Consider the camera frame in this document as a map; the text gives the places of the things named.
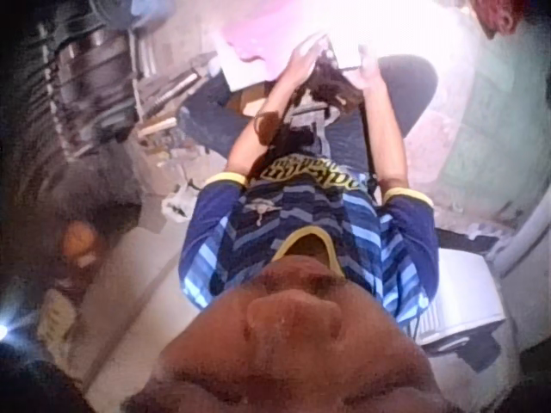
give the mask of jeans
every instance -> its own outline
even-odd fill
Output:
[[[436,92],[432,65],[416,56],[389,56],[379,60],[402,137],[407,136]],[[198,144],[227,157],[251,118],[225,108],[231,92],[222,74],[210,79],[178,111],[178,127]],[[365,111],[358,108],[325,128],[331,159],[354,170],[373,174]]]

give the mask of floor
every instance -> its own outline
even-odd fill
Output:
[[[178,0],[176,14],[150,33],[155,76],[212,50],[207,34],[245,18],[258,3]],[[458,9],[445,13],[458,35],[440,56],[436,97],[406,140],[412,186],[435,200],[439,227],[508,237],[536,206],[551,175],[551,119],[542,87],[551,63],[549,32],[522,23],[515,36],[489,41],[472,16]],[[148,193],[142,220],[110,253],[89,290],[68,360],[100,412],[116,411],[144,384],[160,349],[196,315],[176,274],[187,224],[166,221],[160,203],[176,184],[192,178],[201,186],[224,165],[212,152],[186,152],[184,164],[145,157],[132,140],[127,150]],[[196,192],[188,195],[192,209]],[[502,354],[481,374],[454,355],[431,361],[451,400],[479,408],[514,383],[512,331],[509,323],[496,331]]]

